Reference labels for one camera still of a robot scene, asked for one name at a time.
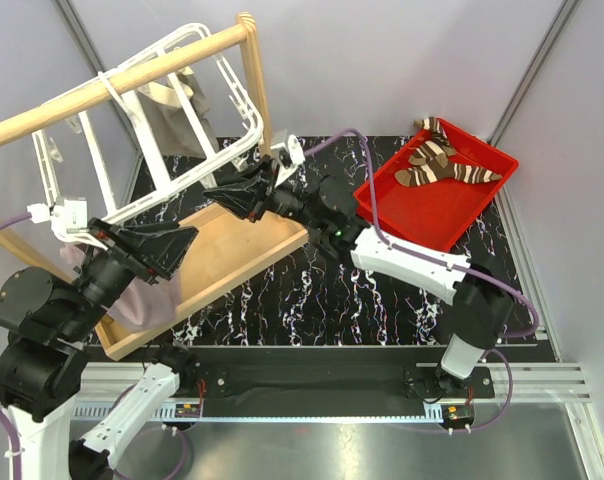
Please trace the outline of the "lilac sock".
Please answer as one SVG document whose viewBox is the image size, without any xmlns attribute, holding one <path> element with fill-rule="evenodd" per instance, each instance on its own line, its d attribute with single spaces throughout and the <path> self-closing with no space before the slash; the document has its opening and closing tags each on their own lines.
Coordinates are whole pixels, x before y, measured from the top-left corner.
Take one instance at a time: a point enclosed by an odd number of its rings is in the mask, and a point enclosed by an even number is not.
<svg viewBox="0 0 604 480">
<path fill-rule="evenodd" d="M 160 278 L 149 285 L 134 278 L 107 315 L 132 333 L 168 325 L 176 318 L 176 309 L 182 303 L 180 276 L 171 280 Z"/>
</svg>

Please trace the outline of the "white plastic sock hanger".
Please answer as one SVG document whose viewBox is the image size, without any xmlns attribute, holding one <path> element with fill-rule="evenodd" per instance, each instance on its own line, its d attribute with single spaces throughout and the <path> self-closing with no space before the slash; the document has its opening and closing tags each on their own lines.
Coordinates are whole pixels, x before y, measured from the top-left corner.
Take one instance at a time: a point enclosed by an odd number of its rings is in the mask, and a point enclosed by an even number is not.
<svg viewBox="0 0 604 480">
<path fill-rule="evenodd" d="M 247 130 L 237 142 L 215 150 L 205 132 L 194 102 L 197 92 L 189 84 L 192 64 L 213 58 L 228 85 L 236 110 Z M 188 137 L 197 140 L 203 161 L 183 175 L 171 178 L 164 163 L 167 150 L 160 145 L 158 119 L 141 102 L 147 98 L 157 106 L 159 116 L 168 119 L 180 113 L 186 119 Z M 222 166 L 238 164 L 240 157 L 257 146 L 261 153 L 271 151 L 271 122 L 266 100 L 257 27 L 248 13 L 238 15 L 236 24 L 216 34 L 200 23 L 179 27 L 118 67 L 56 97 L 65 105 L 63 119 L 77 117 L 97 174 L 106 207 L 105 221 L 121 224 L 195 183 L 214 185 L 214 173 Z M 117 205 L 97 137 L 88 117 L 90 107 L 115 101 L 131 122 L 151 173 L 154 190 L 139 200 Z"/>
</svg>

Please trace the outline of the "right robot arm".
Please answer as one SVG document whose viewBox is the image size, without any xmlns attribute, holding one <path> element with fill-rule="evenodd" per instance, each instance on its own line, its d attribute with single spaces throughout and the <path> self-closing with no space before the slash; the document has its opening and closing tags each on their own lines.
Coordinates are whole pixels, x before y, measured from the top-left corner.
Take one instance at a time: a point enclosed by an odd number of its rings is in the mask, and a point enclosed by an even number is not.
<svg viewBox="0 0 604 480">
<path fill-rule="evenodd" d="M 430 402 L 467 390 L 474 367 L 501 337 L 514 307 L 512 294 L 485 265 L 383 233 L 358 214 L 356 199 L 336 177 L 327 175 L 304 190 L 281 181 L 279 173 L 276 161 L 266 157 L 205 189 L 204 196 L 239 219 L 256 222 L 271 212 L 297 222 L 325 258 L 401 280 L 449 305 L 441 360 L 433 373 L 407 384 Z"/>
</svg>

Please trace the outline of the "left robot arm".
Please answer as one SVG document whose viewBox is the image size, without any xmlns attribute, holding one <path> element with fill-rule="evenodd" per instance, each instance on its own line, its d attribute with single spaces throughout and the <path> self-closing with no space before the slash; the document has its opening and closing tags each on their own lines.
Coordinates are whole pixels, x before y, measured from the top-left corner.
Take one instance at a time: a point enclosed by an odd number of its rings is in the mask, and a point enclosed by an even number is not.
<svg viewBox="0 0 604 480">
<path fill-rule="evenodd" d="M 195 355 L 164 346 L 110 413 L 71 439 L 88 363 L 83 340 L 134 280 L 171 279 L 198 230 L 177 222 L 128 228 L 93 218 L 88 233 L 96 242 L 86 247 L 72 282 L 28 267 L 0 290 L 0 327 L 10 334 L 0 355 L 0 421 L 15 479 L 112 478 L 151 415 L 198 384 Z"/>
</svg>

